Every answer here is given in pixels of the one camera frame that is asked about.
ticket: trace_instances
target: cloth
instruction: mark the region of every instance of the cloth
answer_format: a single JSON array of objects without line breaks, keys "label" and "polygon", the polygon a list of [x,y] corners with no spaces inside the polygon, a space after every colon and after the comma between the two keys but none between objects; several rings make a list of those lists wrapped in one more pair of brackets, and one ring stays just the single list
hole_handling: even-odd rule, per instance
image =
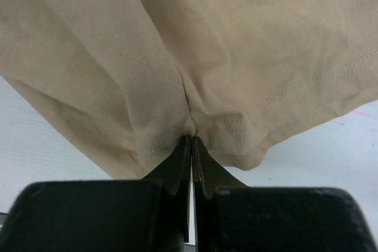
[{"label": "cloth", "polygon": [[114,178],[187,134],[258,166],[376,100],[377,58],[378,0],[0,0],[0,74]]}]

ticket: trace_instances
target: pink mark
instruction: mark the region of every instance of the pink mark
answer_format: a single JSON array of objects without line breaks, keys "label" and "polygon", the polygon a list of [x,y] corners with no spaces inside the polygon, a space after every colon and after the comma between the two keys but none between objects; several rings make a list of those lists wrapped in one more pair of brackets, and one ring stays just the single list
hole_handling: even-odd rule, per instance
[{"label": "pink mark", "polygon": [[365,116],[365,117],[369,117],[369,118],[374,118],[374,116],[368,114],[368,113],[365,113],[365,112],[362,112],[361,110],[353,110],[352,113],[354,114],[357,114],[357,115],[362,115],[362,116]]}]

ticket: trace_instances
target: beige fabric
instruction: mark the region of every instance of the beige fabric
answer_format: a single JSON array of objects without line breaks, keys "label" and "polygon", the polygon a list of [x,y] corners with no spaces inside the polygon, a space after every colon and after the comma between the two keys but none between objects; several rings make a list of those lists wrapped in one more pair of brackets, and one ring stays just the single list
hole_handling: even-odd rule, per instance
[{"label": "beige fabric", "polygon": [[0,74],[115,178],[184,134],[253,168],[377,99],[377,62],[378,0],[0,0]]}]

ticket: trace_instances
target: tan cloth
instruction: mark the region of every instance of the tan cloth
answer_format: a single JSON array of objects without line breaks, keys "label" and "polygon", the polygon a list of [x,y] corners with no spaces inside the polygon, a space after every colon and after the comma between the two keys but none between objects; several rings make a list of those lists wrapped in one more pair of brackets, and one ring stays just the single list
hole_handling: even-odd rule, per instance
[{"label": "tan cloth", "polygon": [[253,168],[378,99],[377,62],[378,0],[0,0],[0,74],[115,178],[184,134]]}]

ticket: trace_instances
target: white surface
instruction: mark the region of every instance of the white surface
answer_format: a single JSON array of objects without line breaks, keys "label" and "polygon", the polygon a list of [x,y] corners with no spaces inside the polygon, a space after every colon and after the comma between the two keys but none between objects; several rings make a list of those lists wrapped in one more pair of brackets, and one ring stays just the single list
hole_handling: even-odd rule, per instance
[{"label": "white surface", "polygon": [[[35,181],[109,179],[1,78],[0,102],[0,211]],[[250,186],[346,189],[378,239],[378,101],[272,147],[252,171],[228,170]]]}]

